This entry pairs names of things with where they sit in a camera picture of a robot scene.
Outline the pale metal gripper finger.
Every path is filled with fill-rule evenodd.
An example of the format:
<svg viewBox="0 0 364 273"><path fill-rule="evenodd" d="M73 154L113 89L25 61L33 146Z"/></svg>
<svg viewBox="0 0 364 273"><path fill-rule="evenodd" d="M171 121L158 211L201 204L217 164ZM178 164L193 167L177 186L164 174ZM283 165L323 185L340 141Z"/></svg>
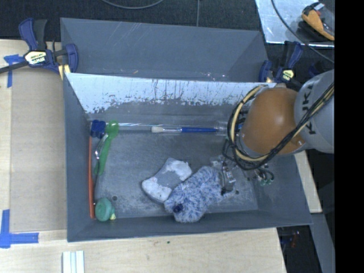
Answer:
<svg viewBox="0 0 364 273"><path fill-rule="evenodd" d="M233 176L233 173L228 168L222 169L221 176L221 194L224 195L226 193L232 192L235 186L236 179Z"/></svg>
<svg viewBox="0 0 364 273"><path fill-rule="evenodd" d="M226 166L226 158L223 155L211 157L210 165L213 168L223 168L224 166Z"/></svg>

